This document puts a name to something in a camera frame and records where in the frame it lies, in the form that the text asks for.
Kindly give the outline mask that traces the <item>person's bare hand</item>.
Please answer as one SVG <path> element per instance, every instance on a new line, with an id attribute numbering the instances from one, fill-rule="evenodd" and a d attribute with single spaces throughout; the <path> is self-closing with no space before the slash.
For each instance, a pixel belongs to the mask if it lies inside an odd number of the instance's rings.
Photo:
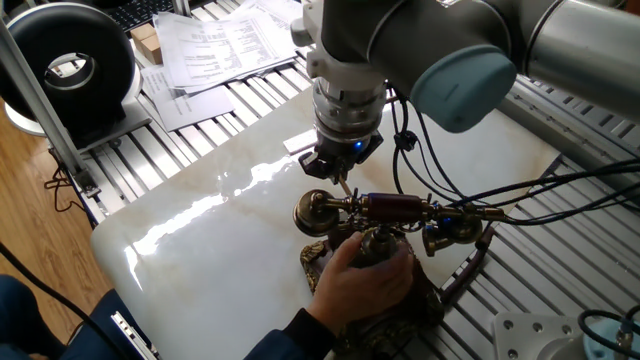
<path id="1" fill-rule="evenodd" d="M 325 267 L 306 311 L 329 331 L 377 315 L 399 303 L 413 283 L 414 257 L 402 243 L 390 259 L 371 267 L 350 263 L 360 250 L 363 235 L 354 233 L 334 253 Z"/>

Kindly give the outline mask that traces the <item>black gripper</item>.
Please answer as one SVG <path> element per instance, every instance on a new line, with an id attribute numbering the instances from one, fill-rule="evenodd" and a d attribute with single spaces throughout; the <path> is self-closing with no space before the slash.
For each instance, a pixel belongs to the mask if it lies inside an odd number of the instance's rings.
<path id="1" fill-rule="evenodd" d="M 298 162 L 306 175 L 337 183 L 340 175 L 342 180 L 347 180 L 348 173 L 364 163 L 383 142 L 380 133 L 355 140 L 334 140 L 319 133 L 315 151 L 304 153 Z M 344 161 L 342 172 L 339 160 Z"/>

